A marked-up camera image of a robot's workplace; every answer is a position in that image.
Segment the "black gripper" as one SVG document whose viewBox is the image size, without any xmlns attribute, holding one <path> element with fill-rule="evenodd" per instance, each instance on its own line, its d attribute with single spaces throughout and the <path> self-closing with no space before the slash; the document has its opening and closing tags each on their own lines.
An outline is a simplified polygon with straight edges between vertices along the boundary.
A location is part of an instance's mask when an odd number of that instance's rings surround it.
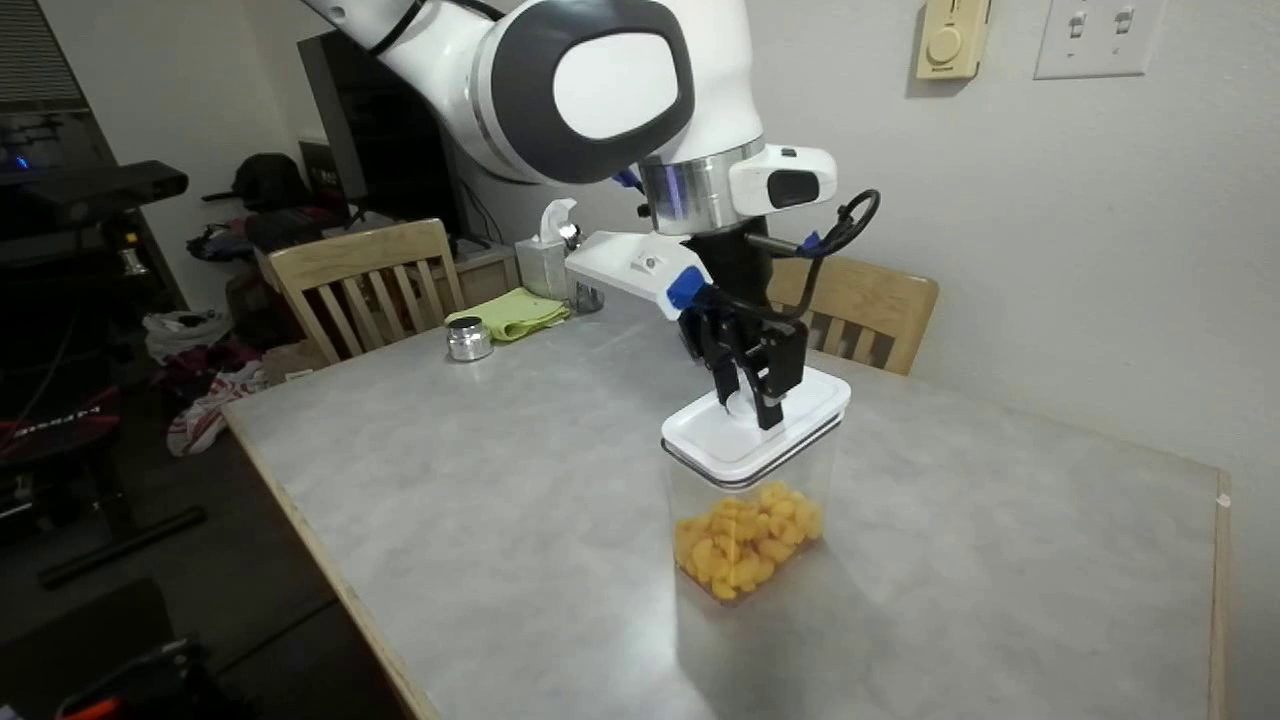
<svg viewBox="0 0 1280 720">
<path fill-rule="evenodd" d="M 785 419 L 785 397 L 803 375 L 803 319 L 770 300 L 772 247 L 752 243 L 746 233 L 691 236 L 689 247 L 708 273 L 708 288 L 681 317 L 685 344 L 708 365 L 718 402 L 740 393 L 737 361 L 750 357 L 755 430 L 770 434 Z"/>
</svg>

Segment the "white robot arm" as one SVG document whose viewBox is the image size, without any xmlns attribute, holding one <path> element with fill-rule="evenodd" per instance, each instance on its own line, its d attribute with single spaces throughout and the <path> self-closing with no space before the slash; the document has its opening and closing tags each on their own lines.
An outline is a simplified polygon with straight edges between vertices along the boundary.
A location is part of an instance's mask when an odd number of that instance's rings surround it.
<svg viewBox="0 0 1280 720">
<path fill-rule="evenodd" d="M 746 0 L 303 6 L 423 95 L 490 176 L 641 190 L 654 223 L 580 239 L 568 273 L 654 300 L 724 402 L 785 419 L 800 330 L 766 308 L 750 236 L 825 199 L 836 160 L 766 138 Z"/>
</svg>

